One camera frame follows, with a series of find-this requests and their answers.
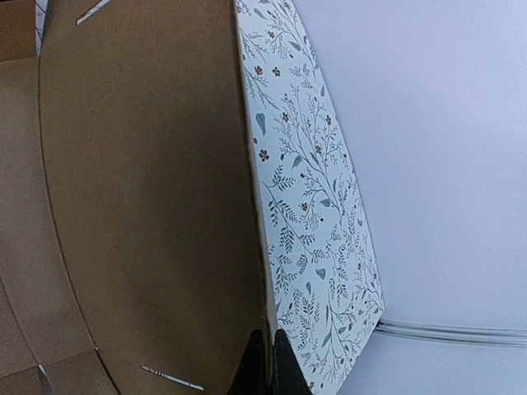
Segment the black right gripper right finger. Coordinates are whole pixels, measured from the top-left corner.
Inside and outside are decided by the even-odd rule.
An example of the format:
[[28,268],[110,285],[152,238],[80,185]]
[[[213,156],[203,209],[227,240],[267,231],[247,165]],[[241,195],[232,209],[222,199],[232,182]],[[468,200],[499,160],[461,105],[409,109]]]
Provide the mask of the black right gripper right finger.
[[311,395],[291,343],[283,329],[275,333],[272,353],[271,394]]

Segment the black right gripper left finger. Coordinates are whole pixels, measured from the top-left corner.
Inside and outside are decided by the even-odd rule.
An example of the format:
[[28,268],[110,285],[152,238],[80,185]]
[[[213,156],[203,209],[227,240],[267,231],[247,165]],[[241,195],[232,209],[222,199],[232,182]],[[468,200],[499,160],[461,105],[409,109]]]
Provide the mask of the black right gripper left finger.
[[264,395],[267,393],[267,360],[263,331],[254,330],[245,346],[229,395]]

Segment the brown cardboard box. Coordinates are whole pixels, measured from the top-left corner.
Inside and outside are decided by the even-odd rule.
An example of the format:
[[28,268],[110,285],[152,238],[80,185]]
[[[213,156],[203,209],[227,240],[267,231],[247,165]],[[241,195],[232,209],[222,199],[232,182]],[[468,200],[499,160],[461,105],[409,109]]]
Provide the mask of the brown cardboard box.
[[2,393],[268,373],[239,60],[231,1],[2,2]]

